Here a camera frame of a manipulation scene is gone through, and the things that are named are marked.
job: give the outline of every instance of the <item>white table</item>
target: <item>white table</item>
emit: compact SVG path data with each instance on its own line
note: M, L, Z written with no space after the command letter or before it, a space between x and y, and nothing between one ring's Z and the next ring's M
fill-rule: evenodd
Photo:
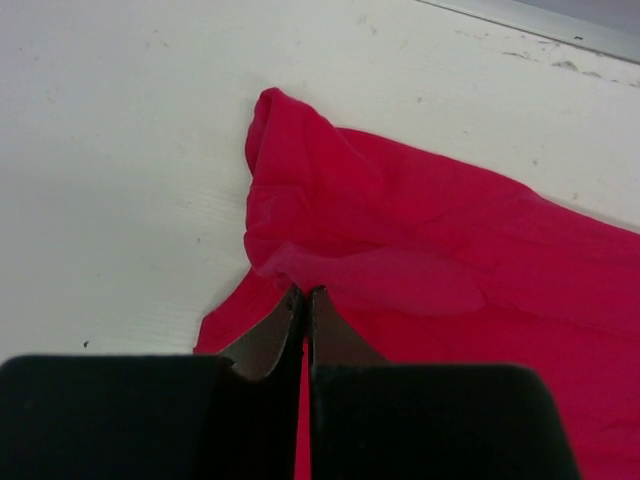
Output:
M640 66L412 0L7 0L0 72L0 361L191 350L272 85L640 230Z

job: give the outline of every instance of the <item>red fabric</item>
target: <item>red fabric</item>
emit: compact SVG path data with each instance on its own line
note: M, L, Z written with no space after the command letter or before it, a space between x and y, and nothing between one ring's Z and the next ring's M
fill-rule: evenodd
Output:
M292 281L326 285L392 361L533 368L584 478L640 478L640 236L487 170L334 128L277 89L256 105L246 157L252 271L205 318L197 351L235 339Z

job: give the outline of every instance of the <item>red garment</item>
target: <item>red garment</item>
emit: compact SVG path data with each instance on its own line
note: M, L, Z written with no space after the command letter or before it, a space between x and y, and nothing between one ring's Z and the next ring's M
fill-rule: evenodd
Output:
M256 105L246 156L252 270L205 318L196 351L233 341L292 281L325 285L392 361L533 368L584 478L640 478L640 236L496 173L335 128L277 89Z

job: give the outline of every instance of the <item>dirt spot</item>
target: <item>dirt spot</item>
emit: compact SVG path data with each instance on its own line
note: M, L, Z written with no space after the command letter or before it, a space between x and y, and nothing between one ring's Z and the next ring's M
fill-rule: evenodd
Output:
M564 68L566 70L571 70L572 72L577 72L578 67L571 60L564 60L562 62L556 62L551 65L552 67Z

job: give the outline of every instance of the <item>pink cloth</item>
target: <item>pink cloth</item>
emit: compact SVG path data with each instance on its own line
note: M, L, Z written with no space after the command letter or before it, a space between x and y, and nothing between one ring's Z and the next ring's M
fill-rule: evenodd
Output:
M204 319L196 351L233 341L291 282L325 285L392 361L533 368L584 478L640 478L640 236L496 173L335 128L277 89L258 100L246 157L252 270ZM297 478L309 478L302 450Z

